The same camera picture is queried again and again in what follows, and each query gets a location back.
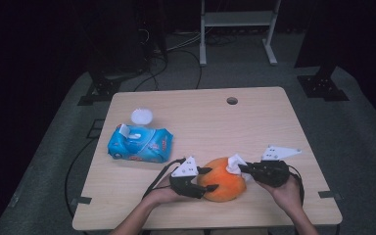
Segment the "human hand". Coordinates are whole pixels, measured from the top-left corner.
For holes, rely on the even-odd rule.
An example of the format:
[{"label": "human hand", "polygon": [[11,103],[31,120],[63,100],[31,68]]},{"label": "human hand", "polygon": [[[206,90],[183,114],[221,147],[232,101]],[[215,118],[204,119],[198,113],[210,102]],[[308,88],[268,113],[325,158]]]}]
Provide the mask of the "human hand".
[{"label": "human hand", "polygon": [[160,183],[158,183],[157,187],[155,187],[145,198],[158,205],[187,199],[188,197],[178,195],[170,188],[169,178],[170,173],[167,174]]},{"label": "human hand", "polygon": [[256,183],[267,190],[273,197],[277,206],[286,213],[302,209],[299,183],[292,175],[289,176],[285,184],[277,188],[270,187],[257,181]]}]

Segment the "wooden table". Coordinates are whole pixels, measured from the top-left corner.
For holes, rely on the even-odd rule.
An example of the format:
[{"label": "wooden table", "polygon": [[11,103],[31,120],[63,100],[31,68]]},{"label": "wooden table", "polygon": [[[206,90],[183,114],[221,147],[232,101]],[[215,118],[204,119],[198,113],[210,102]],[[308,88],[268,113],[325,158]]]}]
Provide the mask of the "wooden table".
[{"label": "wooden table", "polygon": [[[237,100],[230,105],[227,101]],[[132,124],[140,107],[154,114],[153,128],[174,135],[170,161],[194,156],[198,166],[239,154],[259,162],[269,144],[301,149],[285,162],[298,169],[305,185],[304,209],[315,225],[338,224],[341,213],[329,191],[285,91],[280,87],[229,88],[118,93],[112,100],[72,222],[77,230],[113,229],[140,202],[165,164],[114,160],[107,144],[116,126]],[[188,199],[162,205],[151,213],[145,229],[270,227],[292,225],[290,218],[255,182],[236,200],[213,203]]]}]

